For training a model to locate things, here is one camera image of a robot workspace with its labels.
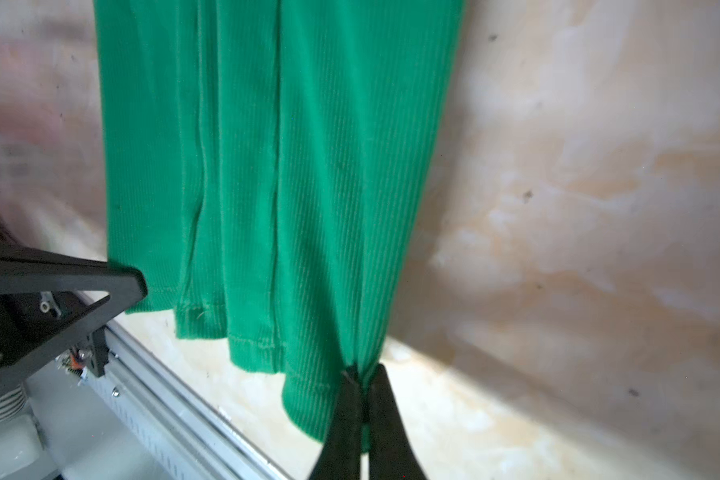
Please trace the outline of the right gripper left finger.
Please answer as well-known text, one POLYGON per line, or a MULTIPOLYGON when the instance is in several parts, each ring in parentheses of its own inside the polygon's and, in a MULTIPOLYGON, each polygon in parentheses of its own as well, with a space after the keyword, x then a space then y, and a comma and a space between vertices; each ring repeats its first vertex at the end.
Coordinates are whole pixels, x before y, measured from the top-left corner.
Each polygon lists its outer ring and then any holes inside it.
POLYGON ((363 389, 356 368, 342 373, 323 448, 310 480, 358 480, 361 475, 363 389))

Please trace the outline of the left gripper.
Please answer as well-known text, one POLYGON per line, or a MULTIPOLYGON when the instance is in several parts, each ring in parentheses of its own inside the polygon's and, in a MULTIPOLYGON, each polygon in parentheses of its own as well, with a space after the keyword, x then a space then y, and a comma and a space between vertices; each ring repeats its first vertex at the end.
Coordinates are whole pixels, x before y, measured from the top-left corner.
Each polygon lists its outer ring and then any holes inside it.
POLYGON ((147 294, 136 269, 0 242, 0 397, 147 294))

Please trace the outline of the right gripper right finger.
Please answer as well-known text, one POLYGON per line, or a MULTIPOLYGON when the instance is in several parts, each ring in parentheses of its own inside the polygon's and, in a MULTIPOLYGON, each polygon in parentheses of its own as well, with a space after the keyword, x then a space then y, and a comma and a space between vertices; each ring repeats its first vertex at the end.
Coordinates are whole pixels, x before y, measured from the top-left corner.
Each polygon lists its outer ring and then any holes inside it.
POLYGON ((371 480, 426 480, 410 445, 384 365, 375 370, 367 391, 371 480))

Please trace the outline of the green tank top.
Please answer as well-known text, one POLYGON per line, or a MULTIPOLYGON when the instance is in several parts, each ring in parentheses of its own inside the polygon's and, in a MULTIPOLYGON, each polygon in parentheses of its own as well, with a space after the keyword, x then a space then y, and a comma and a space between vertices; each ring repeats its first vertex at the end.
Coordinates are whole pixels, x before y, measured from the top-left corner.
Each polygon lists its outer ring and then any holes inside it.
POLYGON ((460 1, 98 1, 108 258, 323 441, 381 355, 460 1))

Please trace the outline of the aluminium front rail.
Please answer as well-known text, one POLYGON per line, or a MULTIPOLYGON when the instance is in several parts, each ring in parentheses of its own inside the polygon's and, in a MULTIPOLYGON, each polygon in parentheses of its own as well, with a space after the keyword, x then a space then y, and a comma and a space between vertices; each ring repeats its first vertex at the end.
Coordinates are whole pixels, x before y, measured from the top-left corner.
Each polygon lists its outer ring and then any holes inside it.
POLYGON ((62 478, 287 478, 123 327, 111 322, 103 334, 102 376, 76 376, 54 360, 27 381, 62 478))

